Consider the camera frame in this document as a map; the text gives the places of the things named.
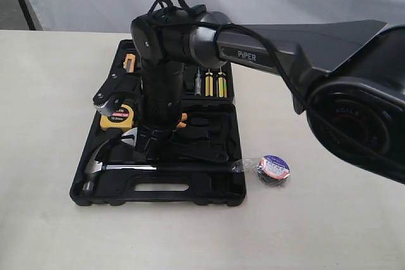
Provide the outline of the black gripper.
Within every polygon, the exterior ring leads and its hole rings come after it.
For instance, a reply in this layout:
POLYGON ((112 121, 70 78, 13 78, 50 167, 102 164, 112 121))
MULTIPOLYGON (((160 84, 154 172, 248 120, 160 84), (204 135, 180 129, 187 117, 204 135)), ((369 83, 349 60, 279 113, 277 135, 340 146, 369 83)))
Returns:
POLYGON ((182 117, 181 105, 139 105, 135 151, 147 160, 160 158, 182 117))

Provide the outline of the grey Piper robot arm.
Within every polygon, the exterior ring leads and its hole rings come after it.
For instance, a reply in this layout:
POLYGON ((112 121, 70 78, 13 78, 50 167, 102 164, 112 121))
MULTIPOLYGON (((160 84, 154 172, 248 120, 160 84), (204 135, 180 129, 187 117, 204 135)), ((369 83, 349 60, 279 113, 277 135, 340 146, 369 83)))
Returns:
POLYGON ((164 8, 135 18, 130 31, 142 63, 143 119, 155 128, 180 120, 183 65, 235 63, 279 76, 294 111, 333 155, 404 182, 403 25, 236 25, 217 11, 164 8))

